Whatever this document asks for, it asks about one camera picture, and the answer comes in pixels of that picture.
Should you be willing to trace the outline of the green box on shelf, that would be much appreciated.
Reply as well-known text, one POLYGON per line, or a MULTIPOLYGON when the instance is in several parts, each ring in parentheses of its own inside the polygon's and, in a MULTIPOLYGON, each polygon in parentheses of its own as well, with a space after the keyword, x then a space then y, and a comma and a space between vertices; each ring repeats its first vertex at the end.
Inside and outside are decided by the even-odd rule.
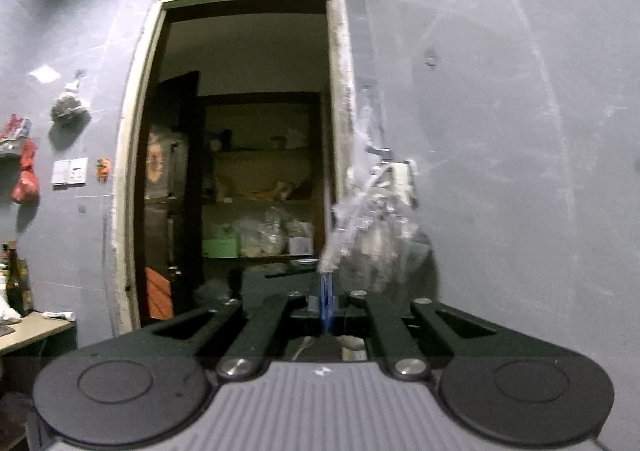
POLYGON ((237 237, 214 237, 205 239, 202 252, 209 259, 234 259, 240 255, 239 239, 237 237))

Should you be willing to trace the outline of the white box on shelf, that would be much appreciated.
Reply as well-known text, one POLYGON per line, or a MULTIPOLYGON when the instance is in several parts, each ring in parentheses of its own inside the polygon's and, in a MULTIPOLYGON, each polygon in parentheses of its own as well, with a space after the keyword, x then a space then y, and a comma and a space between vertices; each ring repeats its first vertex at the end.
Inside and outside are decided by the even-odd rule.
POLYGON ((312 237, 289 237, 288 253, 294 257, 314 255, 314 239, 312 237))

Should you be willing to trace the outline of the clear plastic bag of scraps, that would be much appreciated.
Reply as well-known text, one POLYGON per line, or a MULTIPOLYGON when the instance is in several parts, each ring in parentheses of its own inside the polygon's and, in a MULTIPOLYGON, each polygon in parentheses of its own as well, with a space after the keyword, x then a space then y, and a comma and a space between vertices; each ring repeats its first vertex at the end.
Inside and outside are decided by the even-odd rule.
POLYGON ((349 148, 346 188, 332 206, 333 229, 318 264, 326 294, 340 286, 382 292, 405 284, 432 251, 416 219, 418 167, 387 145, 382 110, 369 91, 352 123, 349 148))

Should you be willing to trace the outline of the dark glass bottle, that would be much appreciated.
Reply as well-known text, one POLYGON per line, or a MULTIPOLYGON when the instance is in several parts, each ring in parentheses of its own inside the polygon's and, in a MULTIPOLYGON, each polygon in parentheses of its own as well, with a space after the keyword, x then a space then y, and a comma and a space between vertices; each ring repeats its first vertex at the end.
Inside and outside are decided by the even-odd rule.
POLYGON ((4 255, 6 256, 6 298, 8 298, 8 304, 21 317, 26 317, 34 310, 27 263, 17 254, 15 241, 6 243, 4 255))

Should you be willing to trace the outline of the white cloth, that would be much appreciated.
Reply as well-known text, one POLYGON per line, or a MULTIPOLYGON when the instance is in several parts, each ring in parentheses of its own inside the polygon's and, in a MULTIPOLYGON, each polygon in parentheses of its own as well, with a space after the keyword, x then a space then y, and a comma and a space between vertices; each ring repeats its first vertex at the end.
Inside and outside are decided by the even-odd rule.
POLYGON ((16 324, 22 322, 22 316, 13 308, 9 306, 9 304, 1 299, 0 301, 0 323, 1 324, 16 324))

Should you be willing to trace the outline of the red plastic bag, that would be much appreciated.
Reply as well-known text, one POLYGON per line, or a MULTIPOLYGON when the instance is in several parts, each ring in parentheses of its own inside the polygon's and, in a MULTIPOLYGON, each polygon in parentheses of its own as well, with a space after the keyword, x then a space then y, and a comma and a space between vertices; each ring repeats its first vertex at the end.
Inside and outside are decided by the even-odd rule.
POLYGON ((23 143, 20 174, 11 194, 14 203, 24 205, 35 202, 39 198, 40 186, 35 173, 35 156, 37 145, 32 139, 26 139, 23 143))

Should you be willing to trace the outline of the orange wall hook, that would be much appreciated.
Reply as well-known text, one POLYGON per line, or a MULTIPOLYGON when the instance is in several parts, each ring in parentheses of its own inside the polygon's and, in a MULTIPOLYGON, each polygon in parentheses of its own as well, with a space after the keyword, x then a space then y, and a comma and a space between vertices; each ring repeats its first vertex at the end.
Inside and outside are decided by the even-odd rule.
POLYGON ((96 180, 99 182, 107 182, 111 172, 111 159, 102 157, 96 162, 96 180))

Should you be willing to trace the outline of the white wall switch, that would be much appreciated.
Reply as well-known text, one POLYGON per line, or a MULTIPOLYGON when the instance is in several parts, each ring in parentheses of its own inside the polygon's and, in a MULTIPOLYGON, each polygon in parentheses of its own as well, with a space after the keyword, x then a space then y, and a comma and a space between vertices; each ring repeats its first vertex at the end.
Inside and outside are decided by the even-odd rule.
POLYGON ((51 184, 58 186, 84 185, 87 182, 88 158, 59 159, 53 163, 51 184))

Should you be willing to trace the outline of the grey bag on wall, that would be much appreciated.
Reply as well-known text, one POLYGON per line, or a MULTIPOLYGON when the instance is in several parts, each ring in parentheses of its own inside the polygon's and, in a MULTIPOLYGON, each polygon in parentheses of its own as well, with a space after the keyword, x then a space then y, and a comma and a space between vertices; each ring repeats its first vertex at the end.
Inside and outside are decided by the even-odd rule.
POLYGON ((56 97, 50 111, 54 125, 66 126, 79 117, 88 114, 88 108, 81 100, 80 85, 85 73, 77 72, 74 79, 68 82, 63 91, 56 97))

